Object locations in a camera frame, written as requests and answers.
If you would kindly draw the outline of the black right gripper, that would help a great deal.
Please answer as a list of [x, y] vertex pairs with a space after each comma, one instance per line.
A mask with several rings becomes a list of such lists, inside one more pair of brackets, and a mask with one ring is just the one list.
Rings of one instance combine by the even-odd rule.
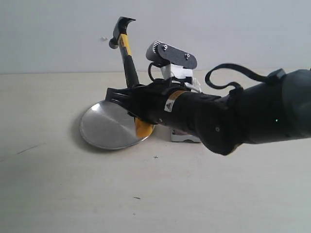
[[105, 100], [128, 109], [129, 114], [143, 122], [191, 129], [191, 95], [179, 84], [160, 81], [134, 88], [108, 88]]

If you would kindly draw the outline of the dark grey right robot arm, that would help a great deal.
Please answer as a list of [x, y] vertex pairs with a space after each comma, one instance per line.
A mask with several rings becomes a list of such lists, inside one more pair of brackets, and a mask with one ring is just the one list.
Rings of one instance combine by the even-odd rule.
[[310, 137], [311, 72], [299, 69], [273, 78], [237, 87], [224, 97], [156, 79], [133, 88], [109, 88], [105, 99], [139, 120], [196, 136], [210, 151], [228, 155], [241, 144]]

